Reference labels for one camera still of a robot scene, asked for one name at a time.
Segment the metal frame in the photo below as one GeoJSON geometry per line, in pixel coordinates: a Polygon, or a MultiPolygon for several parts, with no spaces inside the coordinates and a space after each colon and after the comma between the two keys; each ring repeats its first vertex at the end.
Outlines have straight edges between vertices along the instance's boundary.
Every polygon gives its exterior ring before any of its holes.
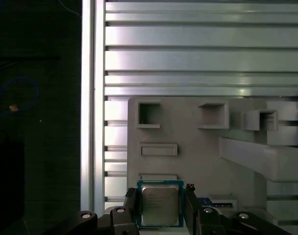
{"type": "Polygon", "coordinates": [[[81,120],[80,120],[80,208],[93,208],[93,88],[94,88],[94,0],[82,1],[82,44],[81,49],[81,120]]]}
{"type": "MultiPolygon", "coordinates": [[[[287,103],[288,96],[298,96],[298,4],[83,0],[82,5],[82,210],[102,215],[105,206],[122,202],[126,185],[127,100],[133,95],[268,96],[298,113],[293,102],[287,103]],[[297,27],[290,29],[289,36],[294,37],[291,41],[276,36],[277,27],[294,25],[297,27]],[[196,27],[203,32],[210,30],[216,40],[200,33],[194,44],[189,44],[187,35],[193,35],[196,27]],[[173,36],[172,40],[156,37],[152,34],[156,30],[173,36]],[[236,33],[238,37],[222,40],[220,35],[226,33],[231,37],[236,33]],[[256,34],[257,40],[251,40],[256,34]],[[232,71],[226,71],[228,67],[223,67],[221,56],[227,56],[226,52],[238,45],[235,60],[240,63],[241,55],[251,62],[247,67],[233,65],[232,71]],[[204,50],[203,55],[212,59],[213,71],[190,63],[191,56],[199,56],[195,49],[204,50]],[[219,54],[213,56],[211,49],[219,54]],[[260,61],[256,50],[268,58],[283,56],[287,63],[281,61],[279,67],[271,60],[270,69],[265,66],[268,60],[260,61]],[[174,55],[187,59],[185,65],[170,62],[168,67],[161,66],[164,59],[170,60],[174,55]]],[[[281,126],[279,132],[270,134],[268,141],[298,145],[298,126],[281,126]]]]}

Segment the rectangular slot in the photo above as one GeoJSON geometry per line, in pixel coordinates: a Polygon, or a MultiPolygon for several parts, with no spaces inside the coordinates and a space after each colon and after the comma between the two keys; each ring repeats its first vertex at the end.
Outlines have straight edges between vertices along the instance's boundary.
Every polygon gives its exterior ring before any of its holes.
{"type": "Polygon", "coordinates": [[[228,129],[229,110],[225,102],[206,102],[199,106],[202,111],[201,129],[228,129]]]}
{"type": "Polygon", "coordinates": [[[159,101],[139,101],[137,108],[137,128],[160,128],[162,114],[159,101]]]}
{"type": "Polygon", "coordinates": [[[275,128],[275,114],[274,111],[261,112],[259,115],[259,129],[261,131],[274,131],[275,128]]]}
{"type": "Polygon", "coordinates": [[[244,112],[243,129],[248,131],[277,131],[277,110],[258,109],[244,112]]]}
{"type": "Polygon", "coordinates": [[[173,143],[140,143],[141,156],[177,156],[177,144],[173,143]]]}

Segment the bolt head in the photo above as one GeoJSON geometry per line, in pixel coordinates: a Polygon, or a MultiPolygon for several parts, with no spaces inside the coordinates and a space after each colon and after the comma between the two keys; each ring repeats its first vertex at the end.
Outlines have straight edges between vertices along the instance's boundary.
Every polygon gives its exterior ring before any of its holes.
{"type": "Polygon", "coordinates": [[[81,217],[82,217],[83,219],[88,219],[90,216],[91,216],[90,214],[83,214],[81,217]]]}
{"type": "Polygon", "coordinates": [[[239,215],[239,217],[241,217],[242,219],[248,219],[249,218],[249,216],[247,214],[244,214],[244,213],[241,213],[239,215]]]}
{"type": "Polygon", "coordinates": [[[211,208],[205,208],[203,211],[206,212],[206,213],[211,213],[212,209],[211,208]]]}

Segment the cpu chip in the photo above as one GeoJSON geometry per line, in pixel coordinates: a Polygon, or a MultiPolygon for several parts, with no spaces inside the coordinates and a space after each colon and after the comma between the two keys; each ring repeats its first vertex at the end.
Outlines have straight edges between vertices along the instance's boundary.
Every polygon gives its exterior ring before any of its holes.
{"type": "Polygon", "coordinates": [[[179,185],[141,185],[142,226],[179,225],[179,185]]]}

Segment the dark background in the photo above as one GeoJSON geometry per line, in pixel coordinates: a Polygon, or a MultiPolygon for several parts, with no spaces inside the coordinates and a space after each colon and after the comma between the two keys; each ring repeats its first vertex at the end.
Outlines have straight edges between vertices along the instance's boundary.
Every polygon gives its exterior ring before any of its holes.
{"type": "MultiPolygon", "coordinates": [[[[63,3],[81,14],[80,0],[63,3]]],[[[0,71],[0,89],[23,75],[40,92],[33,108],[0,117],[0,130],[25,145],[25,214],[4,235],[41,234],[80,210],[80,52],[81,19],[58,0],[6,0],[0,57],[60,59],[23,61],[0,71]]],[[[29,104],[34,96],[31,84],[16,82],[0,97],[0,112],[29,104]]]]}

